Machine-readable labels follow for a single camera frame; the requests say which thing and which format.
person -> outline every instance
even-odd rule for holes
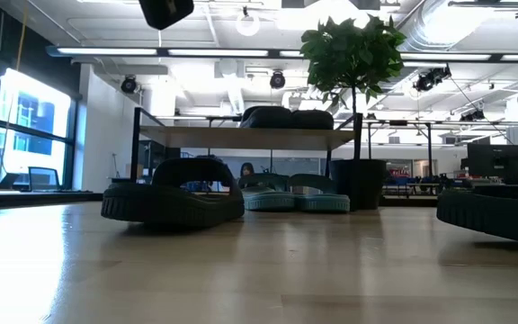
[[[239,172],[239,176],[243,177],[243,176],[250,176],[250,175],[254,175],[255,174],[255,170],[253,169],[253,165],[249,162],[245,162],[244,164],[241,165],[241,171]],[[244,189],[244,188],[248,188],[248,187],[252,187],[252,186],[258,186],[259,184],[256,184],[256,183],[247,183],[247,184],[242,184],[240,185],[241,189]]]
[[[245,162],[241,165],[241,172],[239,176],[249,176],[253,175],[255,170],[253,169],[253,165],[249,162]]]

wooden floor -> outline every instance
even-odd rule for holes
[[[518,323],[518,243],[434,209],[165,234],[95,202],[0,211],[0,323]]]

potted plant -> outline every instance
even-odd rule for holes
[[[384,161],[360,161],[363,117],[357,112],[355,93],[365,94],[368,103],[382,93],[380,82],[399,75],[403,61],[397,46],[405,38],[395,29],[392,18],[386,25],[373,16],[364,28],[355,27],[353,19],[336,24],[329,18],[316,31],[305,31],[301,36],[301,53],[310,61],[308,83],[324,94],[323,102],[331,99],[333,107],[344,104],[344,89],[353,94],[353,160],[331,163],[338,191],[350,196],[352,212],[377,208],[386,168]]]

black plant pot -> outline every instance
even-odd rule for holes
[[[387,162],[376,159],[361,159],[356,168],[352,159],[331,161],[330,164],[337,193],[355,196],[351,199],[351,212],[376,210],[379,207],[386,170]]]

window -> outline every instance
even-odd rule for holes
[[[66,137],[70,107],[67,94],[22,73],[7,69],[1,76],[0,121]]]
[[[5,129],[0,128],[0,137]],[[0,182],[6,173],[21,176],[17,185],[28,185],[29,167],[48,167],[58,171],[59,182],[63,179],[66,144],[58,140],[44,139],[17,130],[7,131],[7,141],[0,141],[0,152],[4,153],[3,164],[0,159]]]

